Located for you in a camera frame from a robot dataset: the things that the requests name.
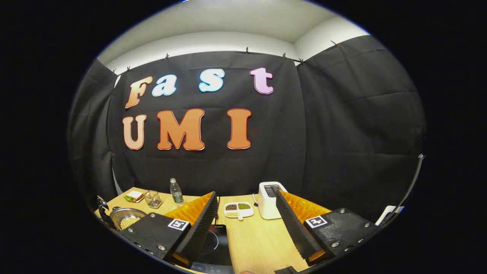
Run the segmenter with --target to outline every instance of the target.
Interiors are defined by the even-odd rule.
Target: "water bottle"
[[[178,183],[176,183],[176,179],[171,178],[170,180],[171,185],[169,187],[172,195],[172,199],[175,203],[182,205],[183,204],[183,192],[181,192],[181,188],[179,187]]]

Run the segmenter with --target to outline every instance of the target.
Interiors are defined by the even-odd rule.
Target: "metal pen holder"
[[[150,208],[157,209],[162,204],[161,198],[159,197],[159,193],[157,191],[149,190],[146,193],[144,193],[144,197],[147,205]]]

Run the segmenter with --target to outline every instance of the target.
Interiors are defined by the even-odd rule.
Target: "wooden table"
[[[131,207],[139,209],[145,213],[156,212],[164,215],[176,208],[171,194],[159,193],[163,204],[158,209],[150,208],[144,200],[139,203],[127,202],[123,196],[136,190],[145,192],[147,190],[131,188],[121,195],[108,202],[111,208]],[[183,196],[185,202],[190,202],[198,196]],[[224,215],[224,205],[231,202],[248,202],[254,209],[254,214],[239,221],[237,218],[228,218]],[[259,208],[253,206],[252,195],[243,196],[222,196],[218,207],[217,224],[226,225],[228,236],[228,246],[233,264],[233,271],[239,274],[242,271],[251,271],[255,274],[274,274],[275,270],[289,266],[296,271],[308,268],[306,261],[301,258],[298,250],[293,244],[289,233],[282,219],[266,220],[261,217]],[[201,273],[191,269],[185,270],[193,273]]]

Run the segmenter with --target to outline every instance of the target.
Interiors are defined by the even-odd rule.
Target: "light blue letter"
[[[162,94],[169,96],[173,94],[176,91],[176,87],[174,87],[176,84],[176,79],[177,77],[174,74],[169,74],[159,78],[156,82],[157,85],[152,90],[152,96],[158,97]]]
[[[200,74],[200,83],[198,87],[201,92],[214,92],[223,87],[222,78],[225,77],[223,69],[207,69]]]

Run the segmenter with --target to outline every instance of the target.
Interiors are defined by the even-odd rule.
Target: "black induction cooker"
[[[203,248],[191,269],[210,274],[234,274],[225,225],[210,225]]]

